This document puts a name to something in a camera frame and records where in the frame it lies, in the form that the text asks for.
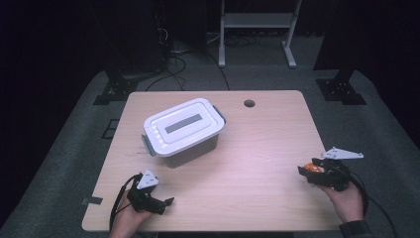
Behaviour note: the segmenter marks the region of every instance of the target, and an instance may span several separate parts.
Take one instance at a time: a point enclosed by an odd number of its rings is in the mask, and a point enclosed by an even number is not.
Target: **box lid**
[[[153,150],[162,157],[191,148],[217,135],[224,126],[224,118],[204,98],[164,110],[144,124]]]

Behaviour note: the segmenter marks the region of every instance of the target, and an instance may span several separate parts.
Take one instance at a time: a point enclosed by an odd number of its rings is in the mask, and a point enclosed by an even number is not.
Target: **light wood table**
[[[224,114],[218,146],[177,168],[152,157],[143,145],[145,120],[202,97]],[[246,107],[251,99],[254,107]],[[175,197],[144,231],[336,230],[341,223],[329,198],[297,170],[325,152],[299,91],[134,92],[130,95],[82,227],[108,230],[121,185],[151,169],[159,179],[152,196]]]

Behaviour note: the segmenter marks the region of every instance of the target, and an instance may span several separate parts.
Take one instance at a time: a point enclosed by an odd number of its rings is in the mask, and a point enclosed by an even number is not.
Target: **gray carpet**
[[[361,73],[352,76],[351,84],[367,105],[345,106],[324,100],[315,79],[331,78],[336,71],[312,70],[321,43],[322,38],[294,38],[291,47],[298,67],[290,69],[278,39],[258,38],[246,48],[227,48],[223,72],[231,90],[301,91],[324,147],[364,153],[364,159],[346,161],[346,165],[364,180],[367,192],[388,212],[400,237],[420,237],[419,150]],[[217,48],[209,47],[208,52],[217,58]],[[191,53],[180,58],[186,68],[178,81],[169,77],[150,90],[227,90],[221,70],[210,57]],[[182,66],[180,59],[170,60],[171,71]],[[161,77],[141,81],[138,90],[145,90]],[[2,227],[0,237],[107,237],[107,232],[86,232],[81,228],[86,210],[81,201],[92,194],[111,144],[111,140],[101,139],[102,134],[111,119],[120,118],[125,105],[92,104],[107,80],[104,72],[92,79],[20,204]],[[392,236],[386,219],[372,203],[367,222],[377,237]],[[296,232],[294,237],[341,235],[337,231]]]

